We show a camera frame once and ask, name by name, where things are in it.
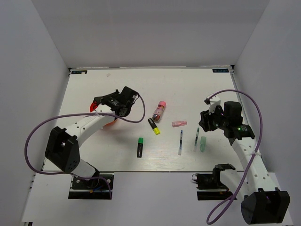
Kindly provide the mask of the green capped black highlighter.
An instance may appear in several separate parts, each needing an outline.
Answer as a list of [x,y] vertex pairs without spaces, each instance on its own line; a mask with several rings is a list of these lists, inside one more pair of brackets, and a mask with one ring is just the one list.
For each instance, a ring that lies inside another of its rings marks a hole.
[[138,144],[137,144],[137,158],[141,158],[143,153],[143,138],[138,138]]

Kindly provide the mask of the yellow capped black highlighter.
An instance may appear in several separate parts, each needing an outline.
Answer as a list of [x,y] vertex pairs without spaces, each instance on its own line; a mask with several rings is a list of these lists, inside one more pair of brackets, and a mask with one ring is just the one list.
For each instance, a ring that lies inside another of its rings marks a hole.
[[149,118],[148,119],[148,123],[150,124],[152,130],[154,131],[154,133],[156,135],[160,134],[160,130],[159,128],[157,127],[157,125],[155,124],[154,120],[152,118]]

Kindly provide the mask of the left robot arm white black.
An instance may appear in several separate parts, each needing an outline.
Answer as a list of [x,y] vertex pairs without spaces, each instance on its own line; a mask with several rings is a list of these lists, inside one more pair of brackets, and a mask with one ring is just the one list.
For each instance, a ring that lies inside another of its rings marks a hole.
[[131,107],[139,94],[129,87],[95,97],[91,104],[91,115],[65,128],[55,127],[51,130],[45,157],[66,174],[83,178],[90,188],[99,184],[99,171],[81,159],[79,148],[98,130],[117,118],[129,115]]

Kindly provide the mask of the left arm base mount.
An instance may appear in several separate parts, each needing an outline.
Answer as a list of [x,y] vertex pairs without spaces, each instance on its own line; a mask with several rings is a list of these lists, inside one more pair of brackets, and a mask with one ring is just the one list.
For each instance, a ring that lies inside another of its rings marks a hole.
[[68,199],[70,200],[110,200],[113,194],[114,174],[100,174],[102,179],[80,180],[72,178]]

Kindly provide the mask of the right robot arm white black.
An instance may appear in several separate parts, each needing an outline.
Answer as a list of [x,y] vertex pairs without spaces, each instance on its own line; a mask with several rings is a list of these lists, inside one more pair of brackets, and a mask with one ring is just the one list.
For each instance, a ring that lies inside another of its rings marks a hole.
[[215,165],[209,179],[198,178],[201,187],[227,187],[233,198],[242,201],[242,217],[249,225],[282,223],[290,196],[277,187],[256,151],[255,135],[249,125],[243,124],[241,104],[228,101],[224,106],[211,105],[200,118],[199,125],[205,132],[223,131],[244,169],[240,177],[229,163]]

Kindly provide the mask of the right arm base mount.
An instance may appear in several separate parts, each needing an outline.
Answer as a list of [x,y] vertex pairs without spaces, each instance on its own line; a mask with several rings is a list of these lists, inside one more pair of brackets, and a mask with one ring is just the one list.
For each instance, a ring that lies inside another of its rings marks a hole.
[[223,201],[233,195],[227,186],[214,181],[213,174],[195,173],[191,180],[197,185],[198,201]]

